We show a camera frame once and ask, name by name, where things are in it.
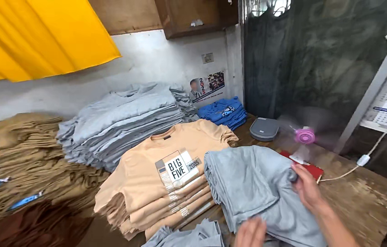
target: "electric cord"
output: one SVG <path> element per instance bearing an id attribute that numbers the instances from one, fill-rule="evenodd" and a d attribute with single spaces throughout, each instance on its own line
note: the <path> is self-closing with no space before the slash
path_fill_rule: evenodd
<path id="1" fill-rule="evenodd" d="M 328 178 L 328 179 L 321 179 L 321 176 L 318 178 L 317 180 L 317 184 L 319 182 L 326 182 L 326 181 L 332 181 L 332 180 L 337 180 L 337 179 L 340 179 L 340 178 L 343 178 L 343 177 L 346 177 L 347 175 L 349 175 L 350 173 L 352 173 L 353 171 L 355 171 L 356 169 L 358 169 L 358 167 L 360 166 L 364 166 L 365 164 L 367 164 L 367 162 L 370 160 L 370 155 L 372 154 L 372 152 L 376 149 L 376 147 L 379 145 L 379 143 L 381 142 L 381 140 L 384 138 L 384 136 L 387 135 L 387 129 L 383 132 L 383 134 L 379 137 L 379 139 L 377 140 L 377 142 L 373 145 L 372 149 L 368 152 L 368 154 L 365 154 L 363 156 L 361 156 L 361 158 L 359 158 L 359 160 L 357 161 L 357 165 L 352 168 L 350 171 L 344 173 L 343 175 L 341 175 L 340 177 L 335 177 L 335 178 Z"/>

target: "small fan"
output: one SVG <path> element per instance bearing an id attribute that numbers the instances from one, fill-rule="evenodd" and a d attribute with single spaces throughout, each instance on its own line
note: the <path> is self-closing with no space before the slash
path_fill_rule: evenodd
<path id="1" fill-rule="evenodd" d="M 301 164 L 310 160 L 306 145 L 316 143 L 332 151 L 344 129 L 343 121 L 338 116 L 329 110 L 312 106 L 294 107 L 277 120 L 280 132 L 293 136 L 295 142 L 302 144 L 290 157 Z"/>

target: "stack of t-shirts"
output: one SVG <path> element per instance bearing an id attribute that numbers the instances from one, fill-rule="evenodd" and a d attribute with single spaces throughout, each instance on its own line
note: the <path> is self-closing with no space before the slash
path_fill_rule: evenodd
<path id="1" fill-rule="evenodd" d="M 164 226 L 160 228 L 146 244 L 141 247 L 224 247 L 221 229 L 216 221 L 209 222 L 204 219 L 197 224 L 194 230 L 183 231 L 172 230 Z"/>
<path id="2" fill-rule="evenodd" d="M 222 206 L 230 231 L 254 215 L 267 233 L 296 247 L 326 247 L 314 216 L 302 205 L 291 182 L 292 160 L 274 150 L 248 146 L 208 152 L 204 173 L 213 199 Z"/>
<path id="3" fill-rule="evenodd" d="M 122 156 L 101 185 L 94 211 L 128 240 L 142 231 L 149 239 L 162 226 L 185 224 L 197 210 L 213 204 L 204 154 L 236 141 L 228 127 L 202 119 L 151 136 Z"/>
<path id="4" fill-rule="evenodd" d="M 0 219 L 39 200 L 91 209 L 108 172 L 64 159 L 56 143 L 60 117 L 20 113 L 0 121 Z"/>
<path id="5" fill-rule="evenodd" d="M 49 202 L 25 207 L 0 220 L 0 247 L 74 247 L 93 219 L 76 214 Z"/>
<path id="6" fill-rule="evenodd" d="M 179 88 L 177 86 L 171 86 L 170 91 L 175 97 L 177 106 L 181 109 L 181 113 L 184 116 L 183 119 L 185 123 L 197 121 L 198 119 L 200 119 L 200 117 L 196 115 L 197 110 L 195 106 L 193 106 L 189 94 L 185 93 L 182 88 Z"/>
<path id="7" fill-rule="evenodd" d="M 217 125 L 223 124 L 234 131 L 245 123 L 247 112 L 240 103 L 238 96 L 235 96 L 232 99 L 220 99 L 215 103 L 199 108 L 198 116 Z"/>
<path id="8" fill-rule="evenodd" d="M 195 121 L 187 95 L 164 83 L 110 92 L 59 125 L 57 139 L 66 158 L 112 172 L 130 148 L 184 121 Z"/>

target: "printed graphic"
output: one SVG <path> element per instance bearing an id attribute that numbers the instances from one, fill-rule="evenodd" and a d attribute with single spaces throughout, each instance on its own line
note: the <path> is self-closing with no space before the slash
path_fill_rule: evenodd
<path id="1" fill-rule="evenodd" d="M 193 103 L 196 103 L 207 96 L 210 96 L 210 94 L 220 90 L 224 86 L 225 82 L 223 71 L 210 74 L 207 77 L 195 78 L 190 81 L 190 98 Z"/>
<path id="2" fill-rule="evenodd" d="M 224 108 L 224 110 L 217 112 L 217 114 L 221 114 L 222 116 L 229 115 L 230 113 L 234 112 L 235 108 L 231 106 L 227 106 Z"/>
<path id="3" fill-rule="evenodd" d="M 161 181 L 167 191 L 173 191 L 185 184 L 199 171 L 196 169 L 201 164 L 199 158 L 192 160 L 190 154 L 184 150 L 177 150 L 163 159 L 157 161 L 155 166 L 160 174 Z"/>

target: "wooden tabletop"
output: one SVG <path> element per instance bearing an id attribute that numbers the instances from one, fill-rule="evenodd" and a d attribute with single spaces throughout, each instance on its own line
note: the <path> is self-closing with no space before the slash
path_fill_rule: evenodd
<path id="1" fill-rule="evenodd" d="M 260 142 L 250 136 L 250 126 L 255 120 L 249 116 L 247 122 L 237 128 L 239 146 L 258 145 L 278 152 L 293 153 L 297 148 L 292 139 L 278 134 L 273 142 Z M 308 145 L 311 152 L 310 163 L 322 168 L 323 179 L 338 177 L 356 166 L 346 158 L 327 151 L 315 144 Z M 342 222 L 354 234 L 362 247 L 380 246 L 387 234 L 387 179 L 365 168 L 358 168 L 348 176 L 319 184 L 323 197 L 329 202 Z M 234 235 L 229 234 L 225 218 L 219 205 L 206 211 L 182 230 L 193 229 L 202 219 L 217 220 L 223 228 L 225 242 L 233 243 Z"/>

